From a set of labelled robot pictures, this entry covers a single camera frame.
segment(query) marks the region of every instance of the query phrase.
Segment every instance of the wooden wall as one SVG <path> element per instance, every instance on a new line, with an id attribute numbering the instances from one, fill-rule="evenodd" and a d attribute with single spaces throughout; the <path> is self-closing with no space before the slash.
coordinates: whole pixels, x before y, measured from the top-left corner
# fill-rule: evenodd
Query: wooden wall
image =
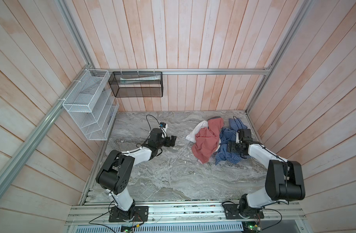
<path id="1" fill-rule="evenodd" d="M 314 4 L 250 118 L 302 164 L 314 232 L 356 232 L 356 0 Z"/>
<path id="2" fill-rule="evenodd" d="M 97 68 L 268 67 L 302 0 L 67 0 Z M 164 76 L 125 111 L 246 109 L 259 75 Z"/>
<path id="3" fill-rule="evenodd" d="M 54 0 L 0 0 L 0 171 L 84 65 Z M 98 149 L 64 112 L 0 200 L 0 232 L 62 232 Z"/>

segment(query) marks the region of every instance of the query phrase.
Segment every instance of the robotic arm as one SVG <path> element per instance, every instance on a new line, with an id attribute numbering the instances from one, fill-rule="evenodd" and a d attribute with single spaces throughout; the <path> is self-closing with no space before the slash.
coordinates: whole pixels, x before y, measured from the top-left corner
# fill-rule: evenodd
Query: robotic arm
<path id="1" fill-rule="evenodd" d="M 159 156 L 162 147 L 174 147 L 176 136 L 168 137 L 166 128 L 165 123 L 160 123 L 160 128 L 152 129 L 148 138 L 135 150 L 111 151 L 97 174 L 96 182 L 109 191 L 109 196 L 116 203 L 111 214 L 117 208 L 117 220 L 129 221 L 134 218 L 135 201 L 127 188 L 133 166 Z"/>
<path id="2" fill-rule="evenodd" d="M 253 217 L 263 207 L 273 203 L 289 203 L 305 198 L 300 163 L 279 157 L 261 143 L 253 141 L 250 129 L 240 129 L 236 138 L 236 142 L 227 144 L 228 152 L 250 155 L 268 168 L 265 187 L 241 197 L 238 206 L 241 217 Z"/>

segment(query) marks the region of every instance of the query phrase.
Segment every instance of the pile of clothes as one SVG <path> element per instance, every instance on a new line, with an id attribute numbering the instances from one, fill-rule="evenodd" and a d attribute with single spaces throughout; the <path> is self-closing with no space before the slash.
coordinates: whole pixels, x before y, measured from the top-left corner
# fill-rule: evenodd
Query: pile of clothes
<path id="1" fill-rule="evenodd" d="M 242 158 L 248 156 L 242 153 L 227 152 L 227 143 L 236 141 L 236 132 L 239 129 L 247 129 L 240 119 L 228 119 L 230 128 L 223 128 L 224 123 L 221 117 L 213 117 L 208 121 L 200 122 L 194 130 L 187 135 L 186 139 L 195 142 L 192 146 L 192 153 L 201 163 L 207 163 L 215 154 L 216 165 L 221 161 L 238 163 Z"/>

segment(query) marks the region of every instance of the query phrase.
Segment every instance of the blue cloth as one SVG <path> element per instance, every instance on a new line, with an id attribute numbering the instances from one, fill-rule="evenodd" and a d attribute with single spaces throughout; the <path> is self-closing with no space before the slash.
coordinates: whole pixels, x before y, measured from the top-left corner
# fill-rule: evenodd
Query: blue cloth
<path id="1" fill-rule="evenodd" d="M 218 153 L 216 154 L 216 165 L 221 161 L 229 161 L 231 163 L 238 163 L 242 158 L 246 158 L 248 156 L 244 156 L 242 153 L 232 153 L 227 152 L 227 143 L 229 141 L 236 141 L 236 132 L 238 129 L 247 129 L 248 127 L 244 125 L 239 119 L 228 119 L 231 129 L 222 128 L 219 133 L 219 138 L 221 139 L 221 145 L 218 149 Z"/>

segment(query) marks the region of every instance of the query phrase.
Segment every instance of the white wire basket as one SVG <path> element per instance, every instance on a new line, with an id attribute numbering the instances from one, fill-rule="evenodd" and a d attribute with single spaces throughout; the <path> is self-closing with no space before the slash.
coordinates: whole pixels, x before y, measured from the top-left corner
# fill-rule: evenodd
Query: white wire basket
<path id="1" fill-rule="evenodd" d="M 119 107 L 111 89 L 102 92 L 108 79 L 107 70 L 87 71 L 63 103 L 88 140 L 107 140 Z"/>
<path id="2" fill-rule="evenodd" d="M 87 70 L 65 99 L 63 107 L 68 112 L 92 112 L 108 80 L 107 70 Z"/>

